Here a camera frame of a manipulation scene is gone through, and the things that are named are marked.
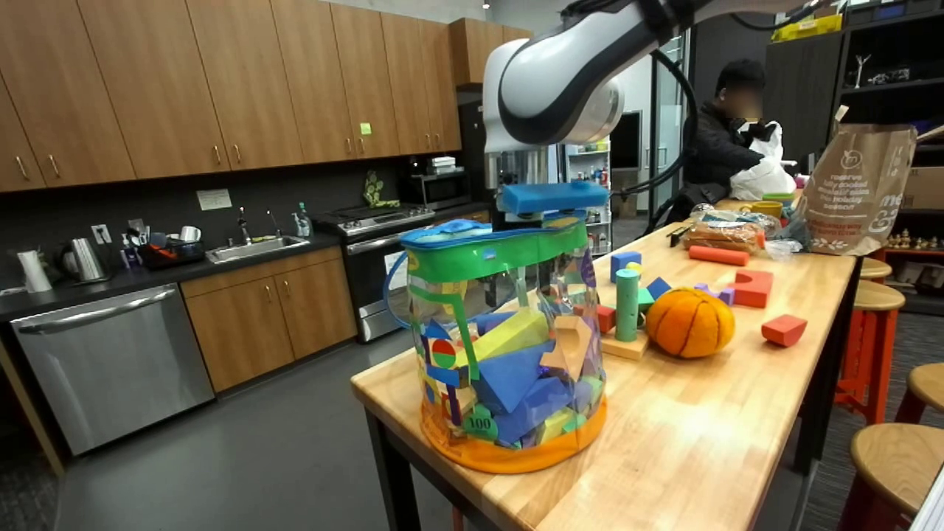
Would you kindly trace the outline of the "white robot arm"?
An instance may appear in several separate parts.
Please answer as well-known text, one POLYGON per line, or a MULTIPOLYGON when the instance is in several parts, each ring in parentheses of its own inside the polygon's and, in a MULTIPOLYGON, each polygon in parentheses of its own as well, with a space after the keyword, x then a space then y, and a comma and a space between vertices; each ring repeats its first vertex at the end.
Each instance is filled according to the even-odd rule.
POLYGON ((803 0, 573 0, 542 39, 512 39, 486 55, 483 150, 588 144, 623 114, 613 80, 682 30, 719 16, 778 16, 803 0))

